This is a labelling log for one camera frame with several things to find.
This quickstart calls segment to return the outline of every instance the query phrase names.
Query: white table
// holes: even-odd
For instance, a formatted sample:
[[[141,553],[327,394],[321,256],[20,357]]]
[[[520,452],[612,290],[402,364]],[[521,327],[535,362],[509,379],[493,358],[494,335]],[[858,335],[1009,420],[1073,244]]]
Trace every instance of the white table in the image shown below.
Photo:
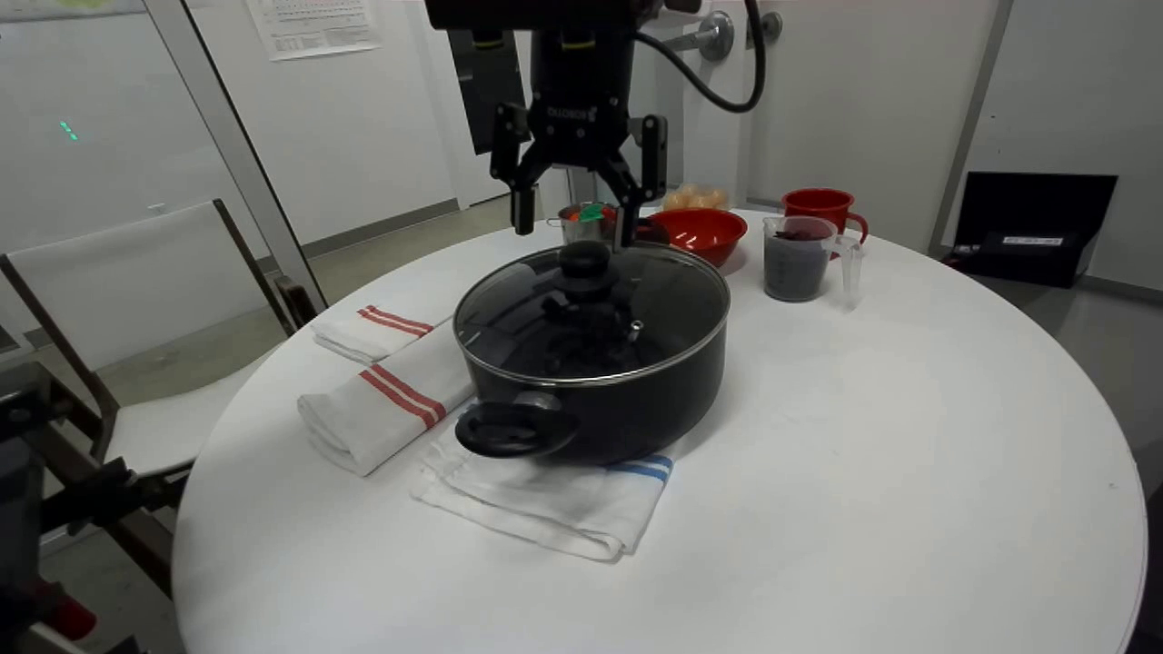
[[[976,282],[877,239],[855,312],[771,300],[762,214],[740,213],[722,390],[635,555],[576,559],[413,500],[426,438],[368,478],[321,458],[295,398],[358,367],[302,330],[186,489],[188,652],[1122,652],[1143,498],[1078,365]],[[557,239],[481,236],[330,311],[438,292]]]

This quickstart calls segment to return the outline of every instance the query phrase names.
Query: label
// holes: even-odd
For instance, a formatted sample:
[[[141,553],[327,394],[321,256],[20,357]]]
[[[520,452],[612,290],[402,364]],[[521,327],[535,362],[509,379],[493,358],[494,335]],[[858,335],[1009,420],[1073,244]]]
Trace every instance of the label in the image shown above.
[[[1047,239],[1044,236],[1006,236],[1001,240],[1003,246],[1043,246],[1057,248],[1062,246],[1062,239]]]

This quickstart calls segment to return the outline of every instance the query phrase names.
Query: red bowl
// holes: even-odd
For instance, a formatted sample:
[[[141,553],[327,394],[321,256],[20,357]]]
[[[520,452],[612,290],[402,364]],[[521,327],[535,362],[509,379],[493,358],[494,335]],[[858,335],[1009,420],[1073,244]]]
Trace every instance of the red bowl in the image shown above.
[[[694,253],[719,268],[747,234],[747,221],[722,209],[658,212],[650,216],[670,235],[670,244]]]

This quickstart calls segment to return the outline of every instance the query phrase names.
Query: blue striped towel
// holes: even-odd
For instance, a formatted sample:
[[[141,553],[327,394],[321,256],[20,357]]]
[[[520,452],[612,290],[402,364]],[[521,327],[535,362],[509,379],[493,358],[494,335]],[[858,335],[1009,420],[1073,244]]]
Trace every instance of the blue striped towel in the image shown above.
[[[549,549],[615,561],[633,554],[675,469],[668,453],[614,465],[544,465],[469,453],[445,420],[412,496]]]

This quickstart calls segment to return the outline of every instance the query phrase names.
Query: kitchen towel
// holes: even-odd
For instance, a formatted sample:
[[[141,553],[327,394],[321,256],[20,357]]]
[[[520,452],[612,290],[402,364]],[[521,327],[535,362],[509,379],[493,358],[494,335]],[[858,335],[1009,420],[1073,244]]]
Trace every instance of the kitchen towel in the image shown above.
[[[454,427],[424,452],[414,498],[490,529],[595,561],[634,553],[675,468],[666,453],[615,465],[487,458],[461,447]]]
[[[299,398],[307,440],[329,461],[366,476],[472,394],[461,348],[445,321],[385,365],[326,394]]]
[[[452,315],[455,298],[416,293],[391,305],[366,305],[352,314],[311,324],[315,342],[352,361],[371,365],[427,336]]]

